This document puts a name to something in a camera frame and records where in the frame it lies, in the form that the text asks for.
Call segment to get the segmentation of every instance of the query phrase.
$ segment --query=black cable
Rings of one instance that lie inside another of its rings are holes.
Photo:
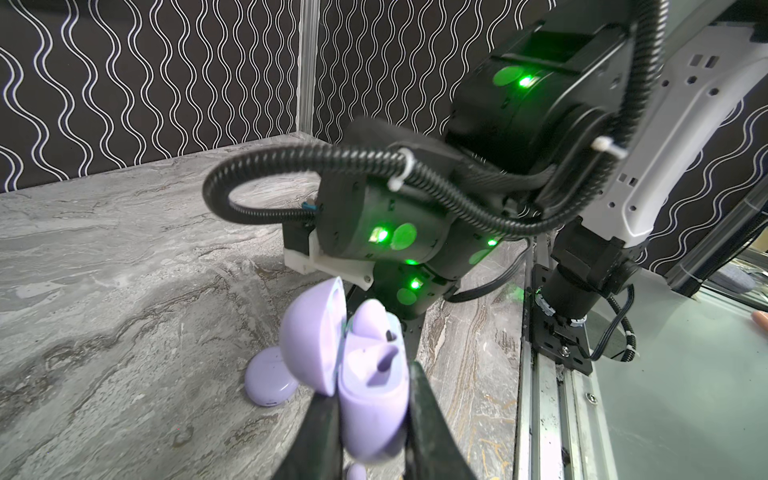
[[[661,66],[667,24],[668,0],[640,0],[636,6],[634,16],[638,22],[632,65],[621,111],[612,129],[614,142],[622,147],[629,144],[646,110]],[[480,230],[507,237],[530,237],[573,220],[599,194],[616,166],[617,160],[604,154],[573,201],[544,220],[513,220],[489,212],[418,161],[406,183],[429,193],[444,208]],[[247,181],[276,174],[313,170],[387,178],[402,174],[405,167],[405,157],[395,151],[328,145],[276,147],[246,152],[218,165],[205,180],[203,197],[216,215],[234,223],[309,222],[315,215],[311,210],[245,207],[231,201],[230,192]]]
[[[520,264],[523,262],[523,259],[525,257],[525,254],[531,249],[531,239],[526,238],[525,241],[528,243],[525,250],[521,251],[519,255],[515,258],[515,261],[512,262],[512,265],[510,265],[504,273],[496,277],[495,279],[491,280],[490,282],[486,283],[485,285],[478,286],[476,288],[473,288],[471,290],[465,290],[464,292],[454,293],[450,297],[446,298],[446,302],[450,303],[463,303],[468,302],[470,300],[478,299],[481,296],[486,296],[490,292],[493,292],[494,290],[498,289],[501,286],[504,286],[509,280],[511,280],[512,276],[515,275],[515,272],[518,271],[518,268],[520,268]]]
[[[630,285],[627,287],[627,301],[624,303],[624,306],[621,308],[621,310],[619,310],[616,313],[616,316],[614,317],[613,321],[608,326],[608,328],[605,329],[605,331],[603,332],[603,336],[600,338],[600,342],[598,342],[598,346],[594,348],[594,350],[592,351],[592,355],[589,357],[590,360],[592,361],[598,360],[603,355],[603,351],[605,351],[605,347],[608,344],[608,340],[611,338],[611,335],[616,330],[616,327],[621,322],[621,320],[627,315],[627,312],[632,307],[632,303],[634,303],[634,285]]]
[[[611,305],[614,313],[619,314],[621,311],[619,302],[617,302],[616,299],[610,295],[605,297],[605,299],[608,304]],[[635,352],[637,351],[637,339],[635,338],[634,330],[632,330],[632,324],[629,323],[629,320],[626,316],[621,319],[621,328],[624,329],[624,333],[627,336],[627,348],[612,356],[611,358],[616,358],[623,353],[624,355],[621,357],[621,362],[631,362],[634,358]]]
[[[627,90],[611,132],[614,143],[627,148],[632,140],[664,62],[664,35],[667,30],[669,0],[638,0],[632,17],[637,19],[632,64]]]

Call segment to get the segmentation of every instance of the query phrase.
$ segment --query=purple earbud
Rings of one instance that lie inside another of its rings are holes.
[[[339,371],[342,440],[356,460],[374,463],[394,457],[405,443],[408,363],[397,317],[378,300],[367,300],[360,309],[346,335]]]
[[[359,463],[353,463],[346,470],[346,480],[366,480],[366,468]]]
[[[245,392],[257,405],[279,405],[293,395],[297,386],[299,382],[288,371],[279,347],[258,352],[248,363]]]

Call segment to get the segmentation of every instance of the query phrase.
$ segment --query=black metal mounting plate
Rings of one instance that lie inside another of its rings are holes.
[[[533,298],[541,285],[549,278],[550,270],[543,265],[534,265],[531,273],[531,287],[533,289],[531,301],[528,302],[531,319],[531,344],[536,352],[553,359],[570,370],[577,370],[585,375],[592,373],[592,361],[581,355],[581,346],[589,353],[587,343],[587,330],[583,326],[569,326],[568,319],[548,316],[544,313]],[[568,347],[568,356],[563,356],[562,347]]]

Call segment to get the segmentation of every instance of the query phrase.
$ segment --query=white wavy line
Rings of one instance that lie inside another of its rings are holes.
[[[337,38],[339,36],[339,32],[341,31],[341,27],[343,25],[343,22],[341,20],[342,19],[341,5],[339,4],[339,2],[334,2],[334,3],[336,4],[336,10],[339,13],[339,25],[336,28],[336,30],[333,32],[333,54],[334,55],[333,55],[333,63],[331,64],[331,68],[329,71],[332,89],[331,89],[330,95],[328,95],[328,101],[327,101],[327,108],[331,114],[331,118],[330,120],[328,120],[328,124],[326,125],[326,139],[328,141],[330,141],[330,127],[331,127],[331,124],[333,123],[333,118],[338,117],[337,115],[333,114],[333,109],[331,108],[331,100],[333,99],[334,95],[336,95],[336,79],[333,76],[333,70],[336,68],[336,65],[339,64],[339,59],[341,59],[341,55],[340,55],[341,52],[339,52],[339,49],[337,48],[337,46],[339,45]]]
[[[392,84],[395,87],[394,92],[392,93],[392,97],[386,102],[386,106],[384,107],[384,112],[386,114],[387,121],[391,124],[394,123],[392,121],[392,117],[389,116],[389,106],[392,105],[392,103],[395,101],[395,98],[398,98],[399,89],[397,88],[397,71],[400,69],[402,64],[406,60],[406,46],[403,43],[403,37],[406,33],[406,29],[408,28],[408,25],[411,25],[411,22],[413,21],[413,4],[408,1],[408,20],[406,23],[400,25],[400,35],[397,37],[397,43],[400,45],[400,59],[397,61],[397,64],[392,69]],[[402,107],[406,108],[405,100],[403,99]]]
[[[683,173],[690,172],[694,168],[698,167],[703,159],[704,159],[704,150],[699,150],[699,154],[694,159],[694,162],[690,164]]]
[[[528,4],[528,0],[522,0],[522,2],[515,6],[515,27],[518,30],[522,30],[525,27],[523,25],[523,8],[525,8],[526,4]]]
[[[496,31],[496,27],[498,27],[498,24],[502,23],[502,20],[507,18],[507,15],[509,15],[509,10],[512,8],[512,0],[506,0],[504,3],[504,9],[502,9],[502,13],[498,14],[498,17],[493,19],[493,22],[488,26],[488,32],[485,34],[485,41],[488,43],[488,51],[493,50],[494,44],[493,44],[493,33]]]
[[[768,144],[765,144],[762,147],[760,147],[760,149],[758,149],[758,151],[752,156],[752,174],[750,175],[750,177],[738,185],[734,185],[732,187],[729,187],[719,192],[715,196],[715,198],[712,200],[713,211],[709,220],[705,221],[704,223],[700,223],[698,225],[691,226],[683,230],[683,232],[677,238],[678,251],[671,257],[665,257],[663,261],[659,261],[659,260],[654,261],[654,263],[657,264],[654,268],[654,271],[658,270],[658,268],[664,263],[674,262],[675,260],[679,260],[685,257],[685,254],[688,252],[688,242],[687,242],[688,237],[690,237],[692,234],[696,233],[697,231],[713,227],[715,224],[717,224],[717,222],[719,222],[723,218],[723,215],[724,215],[723,202],[725,201],[725,199],[731,194],[753,187],[755,184],[757,184],[758,181],[760,181],[760,178],[763,176],[763,173],[764,173],[763,159],[766,156],[766,153],[768,153]]]
[[[288,35],[286,44],[288,45],[288,54],[290,55],[290,63],[289,63],[290,67],[288,67],[288,73],[286,73],[286,78],[287,78],[288,85],[290,86],[290,94],[288,95],[286,104],[290,106],[293,103],[294,98],[296,97],[296,90],[298,89],[298,85],[293,84],[293,69],[296,68],[297,66],[296,54],[293,52],[293,37],[296,35],[296,32],[299,30],[299,26],[296,23],[296,16],[293,14],[292,6],[288,8],[288,15],[290,16],[290,21],[291,21],[291,31],[290,31],[290,35]],[[295,131],[296,128],[298,127],[298,124],[296,122],[296,116],[289,114],[289,119],[290,119],[290,123],[288,124],[288,131],[289,132]]]
[[[266,137],[272,136],[272,129],[274,128],[274,119],[272,118],[272,115],[270,114],[270,103],[272,103],[272,100],[274,99],[274,91],[272,90],[272,83],[270,82],[269,77],[267,76],[270,68],[272,67],[272,49],[268,48],[268,43],[266,41],[266,34],[272,28],[273,25],[273,18],[272,13],[270,12],[269,6],[264,2],[264,11],[266,12],[266,27],[264,27],[264,31],[261,32],[261,44],[264,45],[264,50],[266,51],[266,55],[269,58],[266,62],[266,67],[264,68],[264,84],[266,85],[266,89],[269,91],[269,94],[267,95],[266,103],[264,104],[264,113],[266,114],[266,119],[270,122],[270,128],[266,131]]]
[[[163,48],[165,48],[165,54],[163,55],[163,59],[160,61],[160,68],[158,71],[160,72],[160,77],[163,79],[165,84],[168,85],[168,87],[174,93],[174,103],[170,106],[168,120],[170,121],[170,124],[172,124],[174,128],[176,128],[176,130],[178,130],[181,134],[181,144],[179,145],[179,149],[176,153],[177,157],[180,157],[184,154],[184,150],[187,148],[187,144],[189,143],[189,136],[187,135],[187,131],[184,130],[184,128],[179,123],[178,118],[176,117],[176,110],[178,110],[179,105],[181,104],[181,92],[176,87],[176,84],[170,80],[170,76],[168,75],[168,64],[174,58],[174,50],[170,40],[165,35],[165,32],[163,32],[163,30],[160,28],[160,24],[157,22],[157,12],[162,8],[162,6],[163,0],[155,0],[149,9],[149,23],[157,36],[160,37],[161,41],[163,42]]]
[[[730,109],[728,112],[728,115],[726,115],[725,119],[720,123],[720,127],[725,127],[728,124],[731,124],[734,122],[744,111],[744,99],[742,98],[739,100],[739,103],[735,104],[733,108]]]
[[[382,107],[384,106],[384,98],[381,96],[381,85],[384,82],[384,79],[389,79],[389,63],[386,60],[386,49],[389,48],[389,46],[392,44],[392,40],[395,38],[395,19],[392,15],[392,12],[395,8],[395,2],[389,3],[389,10],[387,11],[387,19],[389,20],[389,38],[386,39],[384,44],[382,45],[382,64],[384,65],[384,69],[382,71],[381,77],[379,77],[379,80],[376,81],[376,87],[373,89],[376,92],[376,98],[378,99],[378,104],[376,105],[376,110],[371,115],[372,117],[376,117],[379,115],[379,112],[382,110]]]
[[[120,79],[120,77],[118,77],[118,73],[114,68],[114,64],[118,58],[120,58],[120,53],[122,52],[120,38],[118,38],[118,34],[116,34],[114,30],[112,30],[112,28],[107,24],[107,22],[105,22],[101,17],[101,13],[98,10],[98,0],[93,3],[88,3],[88,11],[91,14],[91,18],[93,18],[94,22],[96,22],[96,25],[98,25],[104,31],[104,33],[107,34],[111,43],[112,50],[109,56],[107,56],[107,61],[105,64],[107,76],[122,90],[123,95],[125,96],[125,106],[120,113],[120,123],[123,125],[123,128],[128,133],[130,133],[131,136],[133,136],[139,143],[139,148],[134,155],[134,165],[138,165],[141,162],[141,158],[144,156],[144,153],[147,151],[147,140],[144,138],[144,135],[142,135],[131,124],[131,112],[134,109],[134,105],[136,105],[136,98],[134,97],[133,91],[125,84],[125,82]]]
[[[0,145],[0,154],[3,154],[5,158],[8,159],[8,161],[11,163],[11,173],[8,174],[8,177],[5,179],[5,183],[3,184],[3,187],[5,188],[4,191],[9,192],[13,190],[18,190],[18,178],[22,175],[24,172],[24,161],[21,157],[18,156],[16,152],[11,150],[8,147],[5,147],[3,145]],[[15,158],[18,162],[18,173],[16,173],[16,163],[13,161],[13,158]]]
[[[404,121],[406,121],[406,118],[408,118],[408,92],[413,88],[414,85],[416,85],[416,68],[415,68],[415,62],[414,59],[416,55],[419,53],[419,50],[424,47],[424,43],[426,40],[426,31],[424,31],[424,14],[427,12],[427,9],[432,6],[433,0],[429,0],[426,2],[422,9],[419,10],[419,17],[416,20],[416,25],[419,27],[419,43],[416,45],[416,48],[413,48],[411,50],[411,55],[408,58],[408,63],[411,71],[411,79],[408,82],[408,86],[402,91],[402,117],[397,122],[397,126],[400,126],[403,124]],[[415,129],[416,124],[415,121],[413,122],[413,128]]]
[[[346,15],[346,21],[344,22],[344,28],[346,30],[347,38],[349,39],[349,43],[346,46],[346,49],[344,50],[344,53],[339,57],[341,59],[341,66],[344,69],[344,80],[341,82],[341,85],[339,86],[339,99],[341,100],[341,111],[337,115],[333,115],[333,118],[336,123],[336,128],[339,131],[339,137],[334,141],[334,143],[337,143],[341,141],[343,132],[341,128],[341,118],[342,114],[344,113],[344,105],[346,104],[344,99],[344,87],[349,84],[349,70],[346,68],[346,58],[350,51],[352,51],[352,31],[349,29],[350,23],[352,22],[352,16],[355,13],[355,10],[357,9],[357,0],[353,0],[352,9],[350,12]]]
[[[31,123],[32,126],[35,127],[35,130],[38,132],[38,137],[35,140],[35,143],[32,145],[32,149],[30,150],[32,161],[35,162],[35,165],[40,167],[42,170],[47,171],[51,175],[54,175],[59,180],[69,180],[69,177],[66,173],[48,164],[48,162],[46,162],[43,158],[42,150],[45,147],[45,144],[48,143],[48,139],[51,136],[48,132],[48,127],[45,125],[45,122],[22,107],[16,98],[16,91],[18,90],[18,86],[24,81],[24,69],[22,68],[22,64],[16,60],[16,57],[11,55],[11,52],[5,50],[1,45],[0,57],[5,60],[5,63],[8,64],[8,68],[11,69],[11,79],[7,84],[5,84],[5,87],[2,91],[5,104],[8,105],[8,108],[10,108],[13,113]],[[16,70],[14,67],[18,68],[18,80],[16,80]],[[11,89],[11,99],[8,99],[9,88]]]
[[[179,6],[178,0],[170,0],[170,4],[174,7],[174,10],[176,10],[176,13],[179,15],[181,23],[184,27],[184,30],[181,32],[181,36],[179,37],[179,41],[176,43],[176,46],[179,50],[179,56],[181,57],[181,60],[184,61],[184,64],[187,66],[187,69],[190,72],[190,80],[187,82],[187,86],[184,88],[184,97],[187,99],[187,103],[194,109],[196,115],[195,123],[191,130],[192,138],[201,150],[207,150],[208,147],[206,147],[205,143],[203,143],[203,141],[200,139],[200,126],[203,123],[203,109],[197,105],[197,102],[192,96],[192,90],[197,84],[197,69],[195,68],[194,63],[192,63],[192,61],[187,56],[187,39],[189,39],[190,33],[192,32],[192,28],[190,26],[191,23],[189,18],[187,18],[187,14],[184,13],[184,10],[182,10]]]
[[[256,138],[262,138],[261,133],[259,132],[259,128],[257,125],[257,122],[259,121],[259,117],[261,116],[261,104],[257,100],[257,88],[259,86],[259,81],[261,80],[261,74],[259,72],[259,68],[256,65],[256,59],[254,55],[256,54],[256,48],[259,46],[259,32],[256,28],[256,24],[253,23],[253,9],[256,8],[258,0],[251,0],[250,4],[248,5],[248,25],[250,25],[251,29],[253,30],[253,44],[250,46],[250,49],[248,50],[248,59],[250,60],[251,66],[253,66],[253,73],[254,73],[254,79],[253,79],[253,85],[250,87],[250,97],[253,101],[253,105],[256,107],[256,114],[253,116],[253,134],[256,136]]]
[[[675,202],[673,204],[673,206],[669,209],[668,213],[667,213],[667,215],[668,215],[668,217],[670,219],[670,224],[664,230],[662,230],[661,232],[658,232],[658,233],[650,235],[648,237],[648,240],[655,240],[655,239],[658,239],[658,238],[661,238],[661,237],[665,237],[665,236],[669,235],[670,233],[672,233],[673,231],[675,231],[677,229],[677,225],[678,225],[677,214],[680,211],[680,209],[682,207],[684,207],[685,205],[689,204],[689,203],[692,203],[692,202],[694,202],[696,200],[704,198],[705,196],[707,196],[709,194],[709,192],[712,191],[712,186],[713,186],[712,172],[714,171],[714,169],[717,168],[722,163],[724,163],[724,162],[726,162],[728,160],[731,160],[731,159],[733,159],[735,157],[738,157],[739,155],[743,154],[745,151],[749,150],[749,148],[751,147],[751,145],[753,143],[753,132],[752,132],[752,129],[753,129],[754,122],[758,118],[760,118],[760,116],[762,116],[764,113],[766,113],[766,111],[768,111],[768,105],[764,105],[761,108],[758,108],[757,110],[752,112],[749,117],[747,117],[747,119],[744,121],[744,123],[742,125],[743,139],[741,141],[741,144],[738,147],[736,147],[735,150],[731,151],[730,153],[725,154],[725,155],[721,155],[720,157],[715,158],[714,160],[712,160],[704,168],[704,170],[702,172],[703,185],[699,189],[699,191],[696,192],[694,195],[691,195],[689,197],[685,197],[685,198],[680,199],[677,202]],[[654,262],[651,263],[648,266],[649,270],[656,271],[656,269],[662,263],[666,263],[668,261],[675,260],[674,257],[684,248],[684,246],[682,246],[680,244],[681,236],[682,236],[682,233],[680,234],[680,236],[678,236],[678,239],[677,239],[678,251],[676,253],[674,253],[673,255],[671,255],[671,256],[661,257],[661,258],[658,258],[658,259],[654,260]]]
[[[152,145],[157,149],[157,151],[163,155],[165,155],[166,158],[172,157],[170,152],[163,148],[163,146],[160,144],[160,138],[159,133],[163,129],[163,115],[160,113],[160,111],[157,109],[157,107],[154,106],[152,101],[149,98],[149,89],[152,86],[152,83],[154,82],[154,70],[152,69],[152,65],[147,61],[146,58],[141,54],[138,47],[136,46],[136,37],[139,35],[139,32],[141,32],[141,28],[143,25],[143,22],[141,21],[141,11],[139,11],[139,8],[133,3],[133,0],[123,0],[125,5],[128,6],[128,8],[131,10],[131,14],[134,18],[134,24],[131,30],[128,32],[128,49],[131,51],[131,54],[141,63],[141,65],[144,67],[144,83],[141,84],[141,89],[139,90],[139,96],[141,97],[141,103],[144,104],[148,109],[152,111],[154,114],[155,119],[155,126],[152,130]]]
[[[243,138],[240,140],[240,142],[244,142],[248,138],[248,134],[250,133],[250,122],[245,118],[245,104],[248,101],[248,90],[245,86],[245,82],[243,82],[243,66],[245,65],[245,48],[243,47],[243,44],[240,42],[240,26],[243,24],[243,6],[240,4],[240,2],[235,2],[235,6],[237,7],[237,20],[235,21],[235,25],[232,26],[232,38],[235,41],[235,45],[237,45],[237,50],[240,51],[240,61],[237,63],[237,68],[235,68],[235,79],[237,80],[237,84],[240,86],[240,89],[243,91],[243,100],[240,101],[240,105],[238,105],[238,112],[240,113],[240,120],[243,122],[243,125],[245,126],[245,129],[243,131]]]
[[[746,143],[746,141],[747,141],[746,124],[747,124],[747,122],[750,121],[751,115],[744,121],[744,124],[742,126],[742,132],[743,132],[744,137],[743,137],[743,139],[741,141],[741,144],[738,147],[736,147],[735,150],[731,151],[730,153],[722,155],[720,157],[717,157],[714,160],[712,160],[709,164],[707,164],[707,166],[704,168],[704,170],[702,172],[703,184],[702,184],[701,188],[699,189],[699,191],[696,192],[693,195],[690,195],[689,197],[681,198],[678,201],[676,201],[674,204],[672,204],[672,207],[670,207],[670,209],[667,211],[667,216],[668,216],[668,220],[669,220],[668,225],[663,230],[660,230],[658,232],[652,233],[648,237],[649,241],[650,240],[655,240],[657,238],[665,237],[666,235],[669,235],[675,229],[677,229],[677,224],[678,224],[677,213],[680,211],[680,209],[682,207],[684,207],[685,205],[688,205],[691,202],[699,200],[700,198],[704,198],[705,196],[707,196],[709,194],[709,192],[710,192],[710,190],[712,188],[712,185],[707,181],[707,179],[710,177],[711,171],[715,167],[717,167],[718,165],[723,163],[724,161],[728,161],[728,160],[730,160],[732,158],[738,157],[744,151],[746,151],[747,148],[749,148],[749,145],[751,145],[752,140],[750,138],[749,144]]]
[[[58,94],[61,95],[61,99],[64,102],[64,108],[61,109],[61,113],[59,113],[58,118],[56,119],[58,130],[62,135],[64,135],[65,138],[78,145],[83,151],[84,157],[87,157],[88,150],[86,145],[88,142],[76,135],[69,127],[69,118],[72,115],[72,111],[74,111],[75,105],[74,95],[63,84],[61,84],[61,82],[53,78],[50,72],[48,72],[46,61],[48,60],[48,55],[53,49],[53,37],[51,37],[51,32],[43,22],[40,22],[37,17],[35,17],[32,13],[30,13],[29,10],[27,10],[27,8],[24,6],[24,4],[21,3],[20,0],[16,0],[16,2],[9,0],[9,3],[19,15],[24,17],[24,20],[29,22],[29,24],[35,28],[40,38],[40,48],[35,52],[35,56],[32,59],[32,64],[35,66],[35,72],[38,74],[40,79],[54,90],[56,90]],[[69,176],[65,174],[64,171],[53,167],[52,165],[51,168],[54,168],[55,170],[65,175],[67,179],[69,178]]]
[[[437,63],[437,57],[435,55],[435,40],[437,40],[439,32],[445,27],[445,21],[448,19],[447,14],[445,13],[445,2],[444,0],[439,0],[438,6],[440,8],[440,24],[437,26],[435,31],[432,33],[432,38],[429,39],[429,46],[427,49],[429,50],[429,67],[427,67],[425,74],[422,75],[422,79],[419,82],[419,93],[421,93],[422,97],[419,101],[419,106],[416,107],[416,109],[413,111],[413,116],[411,116],[411,125],[414,129],[416,129],[416,117],[419,115],[419,112],[424,109],[424,107],[427,105],[427,92],[424,89],[424,83],[426,82],[429,75],[432,74],[435,68],[435,64]]]
[[[462,74],[456,79],[456,81],[451,86],[451,91],[449,92],[449,99],[451,102],[453,102],[453,96],[456,93],[456,88],[458,88],[458,84],[462,81],[462,78],[464,78],[464,75],[467,74],[469,71],[469,62],[467,61],[467,50],[469,50],[469,46],[478,39],[480,36],[480,33],[482,32],[482,14],[480,13],[480,7],[482,5],[482,0],[477,0],[475,3],[475,20],[477,21],[477,27],[475,28],[475,33],[472,34],[472,37],[467,40],[464,43],[464,46],[462,47]],[[442,123],[440,124],[440,134],[442,134],[443,130],[445,129],[445,125],[450,120],[450,117],[446,117],[443,119]]]
[[[355,6],[353,7],[353,12],[355,10],[357,10],[357,2],[355,2]],[[357,41],[355,42],[355,53],[357,53],[358,63],[357,63],[357,68],[355,69],[355,72],[352,74],[352,88],[353,88],[353,91],[355,92],[355,97],[352,99],[352,101],[349,103],[349,106],[346,109],[346,114],[350,120],[353,119],[352,109],[357,104],[357,101],[362,99],[362,97],[359,94],[359,91],[357,90],[357,76],[363,70],[362,52],[360,51],[360,44],[362,42],[362,37],[366,35],[368,32],[368,16],[366,15],[364,4],[360,5],[360,14],[362,16],[362,30],[360,31],[359,35],[357,35]]]
[[[280,106],[280,109],[278,110],[278,114],[275,117],[275,125],[277,126],[277,131],[279,131],[281,134],[285,134],[283,130],[283,127],[280,125],[280,120],[283,118],[283,115],[287,112],[287,108],[285,103],[283,102],[283,97],[280,95],[280,87],[283,86],[283,81],[285,80],[286,72],[283,70],[283,66],[280,64],[280,55],[283,53],[283,47],[285,47],[285,37],[283,36],[283,29],[280,27],[280,17],[283,16],[283,12],[285,11],[286,4],[285,2],[280,2],[280,9],[275,14],[275,28],[277,29],[277,34],[280,37],[280,47],[275,52],[275,66],[277,67],[278,72],[280,73],[279,80],[277,81],[277,85],[275,87],[275,98],[277,99],[277,104]]]
[[[320,47],[317,49],[318,55],[320,57],[320,63],[323,65],[322,73],[316,74],[316,78],[317,78],[316,90],[319,93],[319,96],[318,96],[318,99],[315,100],[315,105],[313,105],[313,107],[315,108],[315,115],[317,117],[317,129],[315,130],[313,125],[313,133],[316,132],[317,136],[320,136],[321,134],[323,134],[324,122],[323,122],[323,116],[321,115],[321,113],[323,112],[323,110],[326,110],[325,108],[323,108],[323,106],[326,104],[326,90],[325,88],[323,88],[323,80],[325,80],[325,77],[329,71],[328,64],[326,63],[325,49],[328,46],[328,42],[330,41],[330,38],[331,38],[331,32],[328,29],[328,11],[331,9],[331,3],[332,2],[326,2],[325,10],[323,10],[323,19],[319,23],[323,27],[325,40],[323,41],[323,44],[320,45]],[[320,35],[319,28],[318,28],[317,34],[319,38],[319,35]],[[328,122],[331,122],[331,120],[333,119],[333,115],[331,114],[330,109],[327,109],[327,110],[329,113]]]
[[[456,15],[454,15],[453,19],[451,20],[451,52],[448,53],[448,55],[445,56],[440,61],[440,67],[438,68],[438,71],[440,72],[440,91],[432,97],[432,100],[429,102],[429,113],[432,116],[432,123],[429,125],[429,128],[426,129],[425,134],[429,135],[431,134],[435,128],[438,126],[438,120],[437,120],[437,113],[435,112],[435,105],[437,104],[437,101],[442,98],[442,96],[445,94],[447,88],[448,88],[448,79],[445,78],[445,66],[448,64],[448,62],[455,57],[456,52],[458,51],[458,35],[456,34],[456,25],[458,24],[458,20],[467,12],[467,9],[469,9],[469,0],[464,0],[464,5],[456,12]]]
[[[205,84],[208,85],[208,88],[210,89],[210,103],[208,104],[208,121],[211,122],[211,124],[216,129],[216,140],[214,140],[212,144],[212,148],[216,148],[219,146],[219,142],[221,141],[221,125],[219,125],[219,122],[216,120],[216,117],[214,116],[214,107],[216,106],[216,103],[219,100],[218,93],[216,92],[216,87],[214,87],[214,84],[210,81],[210,77],[208,77],[208,68],[210,67],[210,63],[214,59],[214,47],[213,45],[208,42],[207,36],[203,33],[203,21],[205,20],[205,17],[208,15],[208,4],[206,3],[206,0],[201,0],[200,2],[202,4],[202,9],[200,10],[200,14],[195,18],[195,30],[197,31],[197,36],[200,37],[200,40],[205,45],[205,62],[203,62],[203,81],[205,81]]]
[[[93,112],[95,112],[97,115],[101,116],[102,114],[105,114],[105,112],[102,111],[100,113],[94,107],[95,105],[91,106],[88,102],[88,99],[90,98],[91,103],[94,103],[93,97],[91,96],[91,92],[93,90],[94,85],[96,85],[96,82],[98,81],[98,69],[96,69],[96,65],[93,65],[93,62],[91,62],[90,64],[88,63],[90,61],[90,58],[85,57],[85,55],[83,55],[83,53],[80,51],[77,45],[74,44],[74,40],[72,39],[72,29],[78,23],[78,19],[80,18],[80,9],[77,3],[74,4],[74,20],[73,20],[72,12],[73,12],[72,4],[70,3],[70,0],[67,0],[67,18],[64,20],[64,23],[61,24],[61,39],[64,41],[64,45],[67,47],[67,49],[74,56],[78,57],[80,61],[83,62],[83,65],[85,65],[85,69],[88,71],[88,79],[83,84],[83,88],[81,89],[81,95],[83,97],[83,101],[85,102],[86,106],[90,108]],[[93,68],[93,71],[95,71],[95,75],[91,73],[91,67]],[[91,148],[91,145],[89,143],[85,144],[83,154],[84,154],[83,161],[80,163],[80,167],[78,167],[79,177],[82,177],[83,175],[88,175],[88,167],[91,165],[91,162],[94,160],[94,151],[93,151],[93,148]]]
[[[230,139],[230,145],[234,145],[237,143],[237,140],[235,140],[235,137],[232,135],[232,122],[235,119],[235,106],[230,102],[230,96],[228,94],[230,84],[232,83],[232,70],[227,63],[227,60],[224,58],[224,45],[226,45],[227,40],[230,39],[230,33],[227,30],[227,24],[224,23],[224,19],[219,11],[219,0],[214,0],[214,16],[216,17],[216,20],[219,21],[219,26],[221,27],[221,40],[219,40],[219,45],[216,47],[216,56],[219,58],[219,62],[221,63],[221,66],[224,67],[224,73],[226,74],[224,85],[221,87],[221,99],[224,100],[224,104],[227,105],[227,109],[230,111],[230,117],[227,119],[227,125],[225,125],[224,130]]]
[[[368,60],[366,60],[366,78],[368,79],[368,86],[366,86],[365,91],[360,96],[360,104],[362,105],[362,114],[366,117],[368,117],[368,106],[366,105],[366,97],[370,93],[371,88],[373,88],[373,75],[371,75],[371,63],[373,63],[374,58],[378,58],[379,56],[379,40],[376,38],[376,26],[379,24],[379,20],[381,20],[382,16],[384,16],[384,1],[379,0],[379,13],[376,14],[376,18],[374,18],[373,22],[371,22],[371,40],[373,41],[373,51],[371,52],[371,55],[368,57]]]

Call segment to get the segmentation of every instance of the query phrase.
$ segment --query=green indicator light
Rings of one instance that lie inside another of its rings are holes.
[[[511,84],[513,81],[520,78],[520,75],[523,74],[523,69],[521,67],[504,67],[501,70],[497,71],[496,74],[493,76],[493,84],[497,87],[503,87],[505,85]]]
[[[538,77],[532,77],[531,75],[527,77],[523,77],[518,81],[518,85],[520,85],[523,88],[529,88],[531,87],[536,81],[538,80]]]
[[[371,236],[368,237],[370,243],[381,243],[389,237],[389,230],[384,227],[376,227],[371,232]]]
[[[389,247],[392,250],[404,250],[416,241],[416,227],[413,223],[404,223],[395,228],[392,233],[392,243]]]
[[[401,288],[397,291],[397,301],[403,305],[413,305],[417,299],[418,297],[411,290]]]

